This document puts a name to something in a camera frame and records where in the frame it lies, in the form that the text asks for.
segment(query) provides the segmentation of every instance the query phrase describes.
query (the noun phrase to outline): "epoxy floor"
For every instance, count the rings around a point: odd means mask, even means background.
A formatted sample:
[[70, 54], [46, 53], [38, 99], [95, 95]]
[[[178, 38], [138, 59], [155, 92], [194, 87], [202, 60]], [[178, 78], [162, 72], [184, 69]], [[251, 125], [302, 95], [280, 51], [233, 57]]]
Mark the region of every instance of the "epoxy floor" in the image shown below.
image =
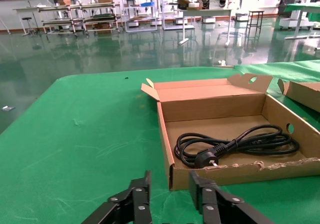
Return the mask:
[[187, 30], [189, 41], [179, 46], [180, 30], [128, 34], [82, 34], [22, 37], [0, 35], [0, 133], [17, 119], [56, 79], [77, 74], [114, 71], [261, 64], [319, 59], [319, 39], [284, 40], [293, 31], [279, 30], [279, 19], [264, 19], [261, 34], [245, 23], [232, 23], [230, 45], [225, 48], [228, 23], [196, 23]]

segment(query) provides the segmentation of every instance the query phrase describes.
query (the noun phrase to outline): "bar stool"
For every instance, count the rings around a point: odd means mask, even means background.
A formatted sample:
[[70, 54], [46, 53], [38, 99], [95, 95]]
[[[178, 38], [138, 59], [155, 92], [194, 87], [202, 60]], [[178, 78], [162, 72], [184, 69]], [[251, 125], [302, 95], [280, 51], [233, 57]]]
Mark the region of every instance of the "bar stool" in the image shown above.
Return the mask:
[[26, 20], [28, 22], [28, 26], [29, 26], [29, 29], [26, 31], [26, 34], [24, 34], [23, 36], [27, 36], [27, 35], [34, 35], [36, 32], [34, 29], [31, 28], [30, 26], [30, 20], [32, 20], [31, 17], [25, 17], [25, 18], [22, 18], [22, 20]]
[[[254, 18], [254, 14], [258, 13], [258, 18], [257, 18], [257, 22], [256, 23], [252, 23], [252, 19]], [[260, 29], [259, 34], [261, 33], [261, 25], [262, 25], [262, 19], [264, 18], [264, 10], [249, 10], [249, 21], [246, 24], [246, 29], [245, 29], [245, 33], [247, 33], [247, 30], [249, 28], [249, 35], [250, 35], [250, 30], [251, 27], [255, 27], [255, 32], [257, 32], [258, 28]]]

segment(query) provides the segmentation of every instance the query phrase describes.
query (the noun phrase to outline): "black plug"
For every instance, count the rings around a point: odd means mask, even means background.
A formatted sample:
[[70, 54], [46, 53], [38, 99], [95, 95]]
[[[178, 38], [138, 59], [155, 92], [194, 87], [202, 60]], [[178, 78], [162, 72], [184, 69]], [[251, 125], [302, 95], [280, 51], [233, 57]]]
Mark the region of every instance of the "black plug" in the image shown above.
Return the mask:
[[223, 143], [220, 143], [213, 148], [198, 152], [194, 160], [194, 167], [198, 169], [210, 165], [218, 165], [220, 157], [222, 157], [227, 150], [227, 146]]

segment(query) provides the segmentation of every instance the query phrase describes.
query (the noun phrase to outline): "black power cable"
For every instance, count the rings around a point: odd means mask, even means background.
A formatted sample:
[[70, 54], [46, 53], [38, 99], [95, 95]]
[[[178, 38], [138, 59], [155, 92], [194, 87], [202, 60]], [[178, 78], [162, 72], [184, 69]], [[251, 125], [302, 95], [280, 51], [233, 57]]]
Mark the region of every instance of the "black power cable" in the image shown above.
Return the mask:
[[[272, 128], [275, 129], [276, 132], [263, 133], [244, 138], [249, 133], [264, 128]], [[197, 154], [189, 154], [185, 151], [188, 146], [199, 142], [210, 144], [213, 147], [201, 150]], [[290, 148], [277, 149], [277, 147], [286, 145]], [[174, 148], [175, 156], [180, 159], [183, 164], [190, 168], [203, 168], [205, 166], [218, 165], [219, 159], [231, 152], [255, 155], [291, 154], [299, 150], [299, 143], [292, 139], [290, 135], [283, 133], [279, 126], [269, 124], [251, 128], [233, 140], [219, 140], [198, 133], [182, 134], [176, 140]]]

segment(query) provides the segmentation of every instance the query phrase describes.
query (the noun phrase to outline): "green tablecloth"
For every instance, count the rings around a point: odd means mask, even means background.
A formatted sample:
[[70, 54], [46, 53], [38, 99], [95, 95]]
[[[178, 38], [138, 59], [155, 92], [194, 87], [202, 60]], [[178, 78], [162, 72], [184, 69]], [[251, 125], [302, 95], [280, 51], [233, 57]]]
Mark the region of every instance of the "green tablecloth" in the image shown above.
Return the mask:
[[[156, 103], [140, 90], [155, 82], [271, 74], [319, 81], [320, 61], [179, 68], [69, 76], [57, 80], [0, 136], [0, 223], [79, 224], [129, 181], [152, 171], [154, 223], [201, 223], [188, 191], [168, 191]], [[320, 129], [319, 114], [269, 93]], [[229, 185], [275, 223], [319, 223], [319, 176]]]
[[[295, 10], [302, 10], [304, 7], [310, 7], [314, 10], [320, 9], [319, 3], [307, 3], [307, 4], [289, 4], [285, 8], [285, 12], [295, 11]], [[309, 12], [308, 19], [311, 22], [319, 22], [320, 21], [320, 14]]]

